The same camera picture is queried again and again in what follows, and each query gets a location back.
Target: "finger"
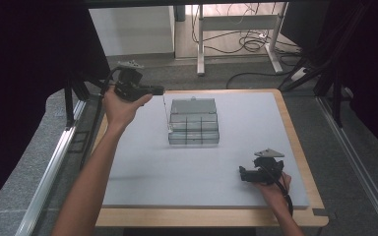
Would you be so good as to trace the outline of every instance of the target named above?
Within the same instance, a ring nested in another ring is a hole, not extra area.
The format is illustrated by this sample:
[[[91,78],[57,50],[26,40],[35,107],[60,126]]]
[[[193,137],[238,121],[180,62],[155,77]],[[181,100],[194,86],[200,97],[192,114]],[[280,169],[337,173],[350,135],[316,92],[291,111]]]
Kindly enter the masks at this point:
[[[260,187],[262,186],[263,184],[261,183],[258,183],[258,182],[251,182],[255,187]]]
[[[147,102],[149,102],[152,98],[153,98],[152,94],[146,94],[146,95],[140,97],[138,100],[134,101],[134,104],[136,104],[138,107],[140,107],[140,106],[146,104]]]
[[[102,96],[102,103],[105,103],[105,97],[110,96],[113,93],[113,87],[108,87],[105,94]]]
[[[114,90],[115,90],[115,86],[109,86],[106,91],[114,91]]]
[[[283,177],[283,185],[286,188],[286,190],[289,191],[289,186],[290,186],[292,177],[284,172],[282,173],[282,177]]]

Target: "metal rail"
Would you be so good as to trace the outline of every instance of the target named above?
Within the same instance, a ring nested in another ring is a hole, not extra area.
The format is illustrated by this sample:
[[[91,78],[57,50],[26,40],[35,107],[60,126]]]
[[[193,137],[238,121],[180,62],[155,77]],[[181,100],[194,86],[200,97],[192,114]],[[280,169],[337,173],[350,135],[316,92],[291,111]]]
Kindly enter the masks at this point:
[[[346,154],[346,157],[348,158],[348,161],[355,172],[355,175],[357,176],[364,191],[367,194],[367,197],[369,198],[370,202],[373,204],[374,208],[378,213],[378,188],[376,187],[376,184],[374,183],[373,179],[370,177],[370,174],[364,167],[363,162],[361,162],[361,159],[358,153],[355,151],[354,147],[352,146],[350,140],[348,139],[347,134],[342,128],[340,128],[337,125],[336,121],[333,119],[331,115],[331,108],[328,102],[321,97],[317,97],[316,99],[319,105],[321,106],[325,118],[328,120],[328,123],[330,124],[330,127],[332,128],[334,134],[339,140],[340,145],[342,146]]]
[[[44,203],[47,199],[48,193],[50,192],[53,182],[57,176],[58,170],[63,163],[63,159],[67,152],[69,144],[73,139],[76,131],[77,121],[81,117],[85,105],[86,103],[81,100],[76,104],[74,111],[75,122],[73,123],[73,126],[70,130],[65,130],[61,135],[59,143],[57,144],[57,147],[53,155],[51,156],[50,162],[48,163],[44,175],[42,176],[41,181],[38,184],[38,187],[32,197],[26,214],[24,214],[24,218],[21,221],[16,236],[27,236],[32,234],[36,222],[38,221],[39,214],[41,213],[42,207],[44,206]]]

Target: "black curtain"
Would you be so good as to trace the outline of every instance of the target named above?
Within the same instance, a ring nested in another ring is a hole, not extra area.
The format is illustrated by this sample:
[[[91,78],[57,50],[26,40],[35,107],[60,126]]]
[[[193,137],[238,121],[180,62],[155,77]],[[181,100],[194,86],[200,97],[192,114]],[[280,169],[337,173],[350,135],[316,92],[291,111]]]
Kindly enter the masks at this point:
[[[97,79],[109,73],[89,10],[0,1],[0,189],[30,143],[46,99],[79,72]]]
[[[331,1],[320,41],[336,28],[358,2]],[[337,69],[343,85],[353,92],[351,108],[378,139],[378,1],[370,4]]]

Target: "forearm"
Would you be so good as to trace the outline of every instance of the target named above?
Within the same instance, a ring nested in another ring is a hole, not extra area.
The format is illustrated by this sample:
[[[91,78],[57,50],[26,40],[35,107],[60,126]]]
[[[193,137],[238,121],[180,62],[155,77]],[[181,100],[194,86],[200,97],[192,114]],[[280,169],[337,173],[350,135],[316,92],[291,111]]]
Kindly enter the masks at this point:
[[[91,235],[103,202],[116,147],[124,127],[108,129],[75,181],[53,235]]]
[[[278,220],[284,236],[304,236],[302,230],[290,215],[286,205],[272,206],[272,211]]]

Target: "white wall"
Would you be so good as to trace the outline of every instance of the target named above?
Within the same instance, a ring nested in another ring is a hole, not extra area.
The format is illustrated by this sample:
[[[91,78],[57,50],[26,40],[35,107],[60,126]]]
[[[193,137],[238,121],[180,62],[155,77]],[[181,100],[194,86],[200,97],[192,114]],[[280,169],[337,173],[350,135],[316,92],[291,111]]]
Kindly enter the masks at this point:
[[[106,56],[174,51],[173,7],[90,9]]]

